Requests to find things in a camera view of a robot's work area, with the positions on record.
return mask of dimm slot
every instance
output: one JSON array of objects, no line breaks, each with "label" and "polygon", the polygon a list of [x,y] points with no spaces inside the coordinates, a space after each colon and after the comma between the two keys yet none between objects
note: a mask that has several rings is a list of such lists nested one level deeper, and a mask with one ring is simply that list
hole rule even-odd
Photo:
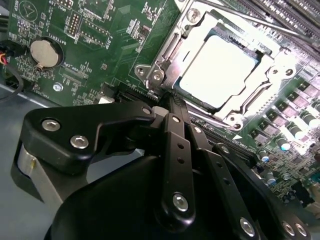
[{"label": "dimm slot", "polygon": [[[259,6],[259,8],[255,4],[253,4],[247,0],[238,0],[238,2],[240,4],[242,4],[245,8],[247,8],[250,12],[255,14],[257,17],[265,20],[266,15],[264,13],[262,13],[261,10],[267,12],[268,14],[270,14],[269,12],[272,12],[272,11],[270,11],[270,9],[266,5],[262,4],[262,2],[259,2],[257,0],[252,0],[252,1],[257,2],[257,6]],[[275,19],[285,27],[288,27],[288,25],[290,25],[286,21],[284,21],[284,19],[278,19],[277,17]],[[301,41],[293,36],[288,36],[288,35],[283,36],[283,38],[291,41],[297,47],[299,47],[302,51],[306,52],[311,57],[313,57],[315,60],[320,62],[320,54],[318,52],[316,52],[313,48],[311,48],[310,46],[305,44],[303,41]]]},{"label": "dimm slot", "polygon": [[305,28],[306,30],[309,30],[312,34],[314,34],[317,38],[320,38],[320,30],[318,27],[314,26],[311,22],[306,20],[304,17],[302,17],[296,10],[294,10],[292,7],[290,7],[285,2],[281,1],[274,2],[276,6],[282,9],[282,12],[291,19],[294,20],[296,24],[299,24],[301,27]]},{"label": "dimm slot", "polygon": [[287,0],[286,3],[306,16],[314,25],[320,27],[320,14],[311,7],[306,8],[306,4],[304,1]]}]

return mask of small electronic component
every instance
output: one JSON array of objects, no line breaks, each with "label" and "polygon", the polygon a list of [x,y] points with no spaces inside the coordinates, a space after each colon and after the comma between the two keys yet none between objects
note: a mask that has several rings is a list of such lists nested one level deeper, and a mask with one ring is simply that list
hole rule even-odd
[{"label": "small electronic component", "polygon": [[297,105],[299,108],[305,108],[309,105],[309,102],[295,91],[288,96],[288,99],[295,105]]},{"label": "small electronic component", "polygon": [[265,180],[266,180],[266,183],[269,185],[269,186],[273,186],[273,185],[276,185],[277,183],[277,180],[276,178],[274,177],[274,174],[273,172],[268,172],[266,175],[265,175]]},{"label": "small electronic component", "polygon": [[267,121],[263,121],[260,123],[259,127],[263,132],[265,132],[268,135],[275,135],[279,132],[279,129],[275,128],[274,126],[270,125]]},{"label": "small electronic component", "polygon": [[259,151],[259,158],[264,163],[269,162],[269,156],[265,150]]},{"label": "small electronic component", "polygon": [[305,136],[305,133],[297,126],[291,126],[288,128],[290,133],[294,136],[295,139],[302,139]]},{"label": "small electronic component", "polygon": [[320,103],[316,103],[313,107],[320,113]]},{"label": "small electronic component", "polygon": [[315,160],[317,163],[320,164],[320,154],[319,154],[319,153],[317,153],[317,154],[314,155],[314,160]]},{"label": "small electronic component", "polygon": [[64,52],[61,46],[49,37],[35,39],[30,44],[30,54],[40,70],[57,67],[64,60]]},{"label": "small electronic component", "polygon": [[285,102],[280,103],[277,108],[280,112],[282,112],[284,115],[286,115],[288,118],[291,118],[293,116],[297,116],[298,112],[294,110],[291,106],[286,104]]},{"label": "small electronic component", "polygon": [[307,174],[308,172],[309,171],[307,169],[305,169],[304,167],[299,170],[299,173],[301,173],[301,174]]},{"label": "small electronic component", "polygon": [[320,119],[315,118],[311,113],[307,113],[303,116],[302,120],[305,121],[310,128],[317,128],[320,125]]},{"label": "small electronic component", "polygon": [[277,139],[275,143],[282,151],[288,151],[291,148],[291,144],[288,143],[288,141],[284,137]]},{"label": "small electronic component", "polygon": [[298,87],[298,89],[312,98],[316,97],[319,93],[318,89],[316,89],[314,86],[312,86],[310,83],[308,83],[306,81],[301,83],[301,85]]},{"label": "small electronic component", "polygon": [[278,113],[276,113],[275,111],[270,111],[267,114],[268,119],[273,122],[274,124],[282,127],[283,125],[285,125],[288,121],[286,119],[284,119],[283,117],[281,117]]},{"label": "small electronic component", "polygon": [[300,200],[302,206],[305,208],[309,204],[314,203],[312,197],[310,197],[310,193],[308,190],[303,186],[301,181],[298,181],[297,183],[293,184],[291,186],[292,190],[295,192],[296,197]]},{"label": "small electronic component", "polygon": [[302,162],[302,159],[300,157],[296,157],[295,159],[292,160],[292,163],[294,164],[299,164]]},{"label": "small electronic component", "polygon": [[251,133],[251,136],[254,140],[256,140],[259,144],[264,144],[266,143],[269,138],[264,135],[262,132],[258,131],[258,130],[254,130],[252,133]]}]

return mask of screw hole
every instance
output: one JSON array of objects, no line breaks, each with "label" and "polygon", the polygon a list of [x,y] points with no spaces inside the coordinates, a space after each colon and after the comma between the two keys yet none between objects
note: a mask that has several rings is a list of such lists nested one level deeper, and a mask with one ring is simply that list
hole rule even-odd
[{"label": "screw hole", "polygon": [[228,179],[224,178],[224,179],[223,179],[223,181],[224,181],[224,183],[225,183],[225,184],[227,184],[228,186],[230,186],[230,185],[231,185],[231,183],[229,182],[229,180],[228,180]]},{"label": "screw hole", "polygon": [[241,125],[237,123],[236,125],[234,125],[234,129],[241,129]]},{"label": "screw hole", "polygon": [[178,163],[180,163],[180,164],[184,164],[185,163],[185,160],[183,160],[181,157],[178,157]]},{"label": "screw hole", "polygon": [[288,69],[287,71],[285,71],[285,75],[287,76],[291,76],[294,73],[294,71],[292,69]]}]

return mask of silver screw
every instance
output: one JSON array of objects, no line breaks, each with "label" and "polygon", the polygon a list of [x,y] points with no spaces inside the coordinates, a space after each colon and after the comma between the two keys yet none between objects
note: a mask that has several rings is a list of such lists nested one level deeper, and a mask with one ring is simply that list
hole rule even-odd
[{"label": "silver screw", "polygon": [[196,8],[189,9],[188,13],[186,14],[186,19],[192,24],[196,24],[201,19],[201,13]]},{"label": "silver screw", "polygon": [[142,111],[145,113],[145,114],[148,114],[150,115],[151,114],[151,111],[147,108],[142,108]]},{"label": "silver screw", "polygon": [[42,127],[44,130],[47,130],[49,132],[55,132],[61,128],[61,125],[56,120],[47,119],[42,122]]},{"label": "silver screw", "polygon": [[295,235],[295,231],[294,229],[292,228],[292,226],[290,226],[287,222],[283,221],[282,222],[282,226],[284,228],[284,230],[290,234],[291,236],[294,236]]},{"label": "silver screw", "polygon": [[155,70],[153,72],[153,79],[156,80],[156,81],[160,81],[160,80],[163,80],[164,79],[164,73],[160,70]]},{"label": "silver screw", "polygon": [[186,212],[189,208],[187,199],[178,193],[173,196],[173,205],[181,212]]},{"label": "silver screw", "polygon": [[55,90],[56,92],[62,92],[63,89],[64,86],[60,82],[55,82],[53,84],[53,90]]},{"label": "silver screw", "polygon": [[75,135],[70,139],[71,145],[76,149],[86,149],[89,146],[89,141],[85,136]]},{"label": "silver screw", "polygon": [[172,119],[173,119],[173,121],[175,121],[176,123],[180,123],[180,119],[179,119],[179,118],[173,116]]},{"label": "silver screw", "polygon": [[200,134],[200,133],[201,133],[201,129],[200,129],[200,128],[198,128],[197,126],[195,126],[195,127],[194,127],[194,130],[195,130],[198,134]]},{"label": "silver screw", "polygon": [[229,149],[226,148],[225,146],[222,146],[221,149],[226,153],[226,154],[229,154]]},{"label": "silver screw", "polygon": [[143,76],[145,74],[145,71],[140,67],[136,70],[136,72],[138,73],[139,76]]},{"label": "silver screw", "polygon": [[301,233],[302,236],[306,237],[308,235],[306,230],[299,223],[296,223],[295,226],[298,229],[299,233]]},{"label": "silver screw", "polygon": [[244,217],[240,218],[240,225],[241,225],[241,228],[243,229],[243,231],[246,234],[248,234],[250,237],[253,237],[256,234],[254,227]]}]

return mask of ram slot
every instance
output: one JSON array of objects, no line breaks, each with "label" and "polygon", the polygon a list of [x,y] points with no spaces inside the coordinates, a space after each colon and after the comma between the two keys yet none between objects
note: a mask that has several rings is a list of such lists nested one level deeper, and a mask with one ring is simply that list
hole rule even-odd
[{"label": "ram slot", "polygon": [[[265,13],[268,13],[269,15],[273,13],[271,9],[269,9],[268,6],[263,4],[262,1],[259,0],[238,0],[238,3],[243,5],[246,9],[248,9],[251,13],[255,14],[260,19],[266,19]],[[291,24],[289,24],[287,21],[285,21],[283,18],[278,19],[277,16],[275,19],[283,26],[292,29]],[[297,39],[296,37],[285,35],[283,36],[284,39],[291,41],[293,44],[295,44],[298,48],[300,48],[303,52],[307,53],[311,57],[313,57],[315,60],[320,62],[320,54],[316,52],[312,47],[308,46],[305,42],[303,42],[300,39]]]},{"label": "ram slot", "polygon": [[314,25],[320,27],[320,13],[303,0],[287,0],[286,3],[308,18]]}]

